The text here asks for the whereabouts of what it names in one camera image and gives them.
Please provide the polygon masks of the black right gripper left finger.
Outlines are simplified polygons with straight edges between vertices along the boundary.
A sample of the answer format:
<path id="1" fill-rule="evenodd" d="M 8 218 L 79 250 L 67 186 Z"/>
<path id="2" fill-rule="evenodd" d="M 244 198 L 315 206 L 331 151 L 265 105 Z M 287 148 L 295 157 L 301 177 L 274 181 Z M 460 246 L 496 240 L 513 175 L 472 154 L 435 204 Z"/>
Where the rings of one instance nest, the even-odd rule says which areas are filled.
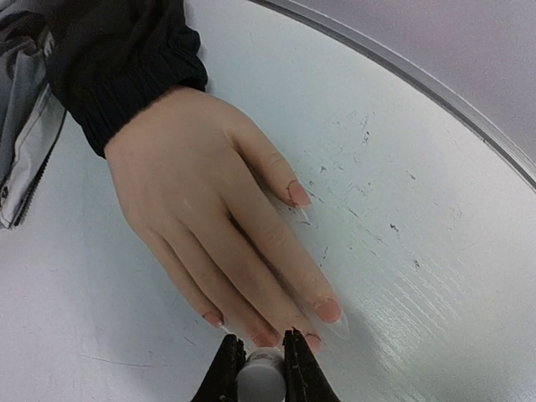
<path id="1" fill-rule="evenodd" d="M 234 334 L 225 335 L 194 396 L 194 402 L 237 402 L 236 377 L 244 365 L 243 341 Z"/>

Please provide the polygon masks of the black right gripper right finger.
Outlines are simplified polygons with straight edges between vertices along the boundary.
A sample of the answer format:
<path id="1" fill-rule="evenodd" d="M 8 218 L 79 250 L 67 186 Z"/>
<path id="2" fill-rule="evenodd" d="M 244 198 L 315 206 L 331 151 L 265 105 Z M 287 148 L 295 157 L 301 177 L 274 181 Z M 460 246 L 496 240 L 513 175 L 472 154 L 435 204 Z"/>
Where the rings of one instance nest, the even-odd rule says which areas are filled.
<path id="1" fill-rule="evenodd" d="M 283 339 L 285 401 L 339 402 L 305 337 L 293 328 Z"/>

